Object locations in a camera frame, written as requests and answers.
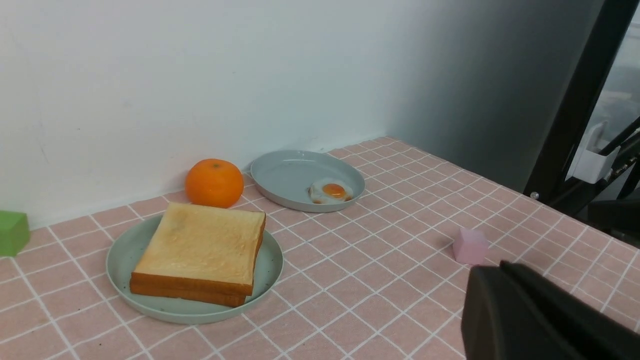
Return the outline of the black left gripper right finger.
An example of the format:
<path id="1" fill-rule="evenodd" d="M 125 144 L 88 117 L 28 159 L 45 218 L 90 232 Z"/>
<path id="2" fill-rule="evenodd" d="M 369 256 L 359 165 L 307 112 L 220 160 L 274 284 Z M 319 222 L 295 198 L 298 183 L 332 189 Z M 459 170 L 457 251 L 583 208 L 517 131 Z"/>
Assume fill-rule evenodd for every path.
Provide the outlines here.
<path id="1" fill-rule="evenodd" d="M 524 289 L 551 327 L 586 360 L 638 360 L 638 333 L 574 297 L 534 269 L 501 261 L 501 271 Z"/>

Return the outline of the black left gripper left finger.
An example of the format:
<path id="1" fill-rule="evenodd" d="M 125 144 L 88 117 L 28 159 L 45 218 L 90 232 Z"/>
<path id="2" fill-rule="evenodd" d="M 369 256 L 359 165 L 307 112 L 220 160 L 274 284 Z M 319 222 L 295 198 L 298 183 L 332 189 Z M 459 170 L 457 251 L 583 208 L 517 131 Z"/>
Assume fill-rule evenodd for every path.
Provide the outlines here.
<path id="1" fill-rule="evenodd" d="M 579 360 L 523 289 L 496 266 L 474 266 L 461 320 L 468 360 Z"/>

